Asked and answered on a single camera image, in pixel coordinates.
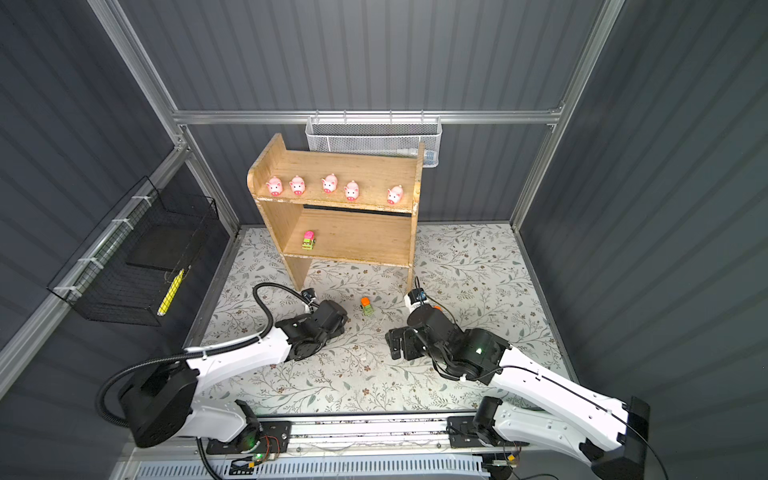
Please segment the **orange green mixer truck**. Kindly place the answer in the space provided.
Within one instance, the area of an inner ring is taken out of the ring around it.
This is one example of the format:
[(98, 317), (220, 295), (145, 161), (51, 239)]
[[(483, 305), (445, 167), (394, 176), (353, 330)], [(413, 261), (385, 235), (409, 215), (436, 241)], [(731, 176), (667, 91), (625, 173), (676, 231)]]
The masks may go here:
[(360, 305), (364, 315), (372, 315), (374, 313), (373, 306), (368, 297), (363, 297), (360, 301)]

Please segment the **pink pig toy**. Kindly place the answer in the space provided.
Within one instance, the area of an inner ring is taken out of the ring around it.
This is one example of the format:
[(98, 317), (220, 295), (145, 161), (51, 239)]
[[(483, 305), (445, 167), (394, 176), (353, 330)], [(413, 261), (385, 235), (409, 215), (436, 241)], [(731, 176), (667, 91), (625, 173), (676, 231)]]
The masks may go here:
[(338, 177), (331, 173), (321, 179), (324, 193), (331, 194), (338, 188)]
[(360, 195), (360, 186), (356, 181), (350, 181), (344, 187), (344, 196), (347, 201), (356, 201)]
[(404, 189), (401, 185), (396, 185), (387, 190), (387, 203), (390, 205), (398, 204), (404, 195)]
[(272, 197), (278, 197), (283, 193), (283, 183), (280, 178), (277, 176), (271, 177), (267, 182), (266, 186), (268, 188), (268, 192)]
[(296, 195), (296, 196), (301, 196), (306, 191), (305, 180), (302, 177), (298, 176), (298, 175), (294, 176), (290, 180), (289, 185), (291, 187), (291, 190), (292, 190), (293, 194)]

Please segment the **pink pig toy front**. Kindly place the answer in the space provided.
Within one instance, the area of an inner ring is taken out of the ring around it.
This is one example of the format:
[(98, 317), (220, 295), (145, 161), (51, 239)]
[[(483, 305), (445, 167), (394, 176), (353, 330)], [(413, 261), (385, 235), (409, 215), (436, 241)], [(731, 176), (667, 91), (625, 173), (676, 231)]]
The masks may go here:
[(338, 177), (331, 173), (321, 179), (324, 193), (331, 194), (338, 188)]

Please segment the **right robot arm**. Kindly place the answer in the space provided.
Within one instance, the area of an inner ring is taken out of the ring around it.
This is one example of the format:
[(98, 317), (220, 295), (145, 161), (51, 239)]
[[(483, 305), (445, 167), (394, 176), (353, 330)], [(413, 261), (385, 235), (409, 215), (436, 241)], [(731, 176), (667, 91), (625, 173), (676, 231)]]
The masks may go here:
[(461, 329), (430, 304), (412, 308), (406, 326), (388, 331), (385, 339), (393, 359), (426, 357), (444, 379), (477, 382), (540, 407), (524, 412), (484, 397), (473, 418), (482, 444), (530, 443), (587, 464), (600, 479), (644, 478), (653, 452), (647, 402), (589, 390), (490, 331)]

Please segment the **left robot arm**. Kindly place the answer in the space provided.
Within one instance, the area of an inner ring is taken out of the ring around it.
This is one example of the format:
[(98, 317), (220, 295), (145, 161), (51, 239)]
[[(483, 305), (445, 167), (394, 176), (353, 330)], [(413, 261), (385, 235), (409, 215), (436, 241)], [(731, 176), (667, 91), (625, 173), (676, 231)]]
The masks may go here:
[(246, 402), (216, 406), (206, 403), (202, 392), (261, 367), (305, 360), (343, 334), (348, 320), (337, 302), (319, 301), (311, 289), (297, 292), (283, 286), (282, 291), (298, 299), (305, 311), (278, 321), (259, 295), (265, 286), (258, 283), (252, 289), (266, 317), (260, 332), (127, 367), (101, 385), (94, 400), (96, 413), (129, 429), (140, 448), (176, 437), (232, 444), (243, 453), (264, 447), (269, 436)]

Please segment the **wooden two-tier shelf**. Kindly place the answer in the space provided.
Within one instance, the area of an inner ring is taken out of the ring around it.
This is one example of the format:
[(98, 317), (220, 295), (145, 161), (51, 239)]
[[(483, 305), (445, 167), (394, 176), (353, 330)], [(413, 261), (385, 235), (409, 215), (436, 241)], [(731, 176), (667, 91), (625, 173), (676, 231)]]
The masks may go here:
[[(247, 187), (263, 222), (297, 288), (304, 285), (315, 260), (403, 268), (404, 291), (411, 289), (415, 270), (424, 147), (419, 157), (366, 156), (346, 153), (290, 150), (276, 134), (252, 164)], [(335, 192), (323, 192), (321, 179), (338, 177)], [(305, 180), (306, 191), (293, 194), (294, 176)], [(266, 182), (282, 180), (283, 193), (272, 197)], [(360, 186), (356, 201), (347, 201), (344, 187)], [(387, 190), (401, 185), (402, 200), (387, 203)], [(307, 230), (316, 235), (314, 249), (302, 249)]]

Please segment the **white vented cover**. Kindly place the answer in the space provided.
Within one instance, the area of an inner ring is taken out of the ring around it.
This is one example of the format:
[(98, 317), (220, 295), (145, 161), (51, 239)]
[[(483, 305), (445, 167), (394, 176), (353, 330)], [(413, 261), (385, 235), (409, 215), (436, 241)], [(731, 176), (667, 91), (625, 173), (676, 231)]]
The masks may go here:
[(405, 456), (326, 456), (281, 458), (248, 466), (243, 460), (213, 460), (223, 479), (487, 479), (481, 457), (431, 454)]

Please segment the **yellow corn toy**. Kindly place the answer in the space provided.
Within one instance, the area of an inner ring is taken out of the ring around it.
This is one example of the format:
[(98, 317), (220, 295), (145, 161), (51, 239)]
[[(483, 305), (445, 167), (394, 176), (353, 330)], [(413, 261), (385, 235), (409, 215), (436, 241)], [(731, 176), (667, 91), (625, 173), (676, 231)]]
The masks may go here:
[(161, 300), (158, 306), (157, 315), (159, 317), (163, 317), (168, 313), (168, 310), (170, 309), (170, 306), (180, 288), (180, 285), (182, 284), (185, 278), (185, 275), (186, 275), (186, 270), (181, 269), (171, 281), (163, 299)]

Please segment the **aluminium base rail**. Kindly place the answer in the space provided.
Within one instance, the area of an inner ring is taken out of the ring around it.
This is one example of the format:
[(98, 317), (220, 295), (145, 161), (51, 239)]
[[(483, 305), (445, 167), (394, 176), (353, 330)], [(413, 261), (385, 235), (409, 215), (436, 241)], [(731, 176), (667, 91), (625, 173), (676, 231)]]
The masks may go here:
[(134, 436), (140, 448), (156, 447), (169, 440), (202, 438), (212, 454), (237, 454), (252, 450), (271, 453), (304, 453), (346, 449), (409, 449), (492, 452), (543, 448), (585, 460), (581, 448), (608, 451), (617, 446), (620, 428), (606, 413), (587, 409), (560, 418), (543, 411), (520, 409), (502, 403), (483, 404), (473, 414), (403, 413), (319, 417), (247, 416), (205, 408), (176, 422), (151, 426)]

